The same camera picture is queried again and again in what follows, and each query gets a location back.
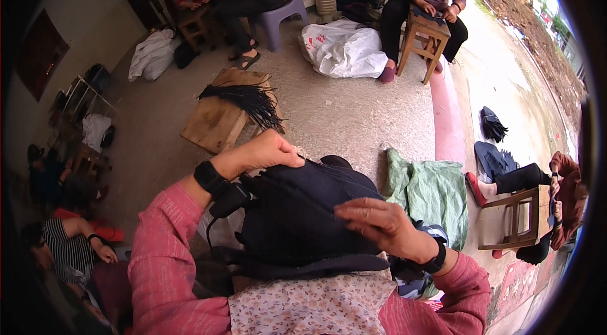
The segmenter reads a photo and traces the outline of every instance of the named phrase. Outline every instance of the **soil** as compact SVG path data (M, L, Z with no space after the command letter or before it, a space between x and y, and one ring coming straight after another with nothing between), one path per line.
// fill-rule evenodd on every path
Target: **soil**
M556 42L546 32L546 28L534 11L521 0L485 0L498 16L524 35L523 43L533 54L535 61L560 99L565 113L575 128L579 128L580 100L585 89L571 65L558 49Z

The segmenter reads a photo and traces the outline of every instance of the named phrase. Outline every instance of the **striped shirt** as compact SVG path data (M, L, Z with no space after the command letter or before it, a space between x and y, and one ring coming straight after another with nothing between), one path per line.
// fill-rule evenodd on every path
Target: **striped shirt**
M63 221L52 218L46 221L42 237L55 257L55 273L63 282L86 283L95 262L95 250L83 235L69 239Z

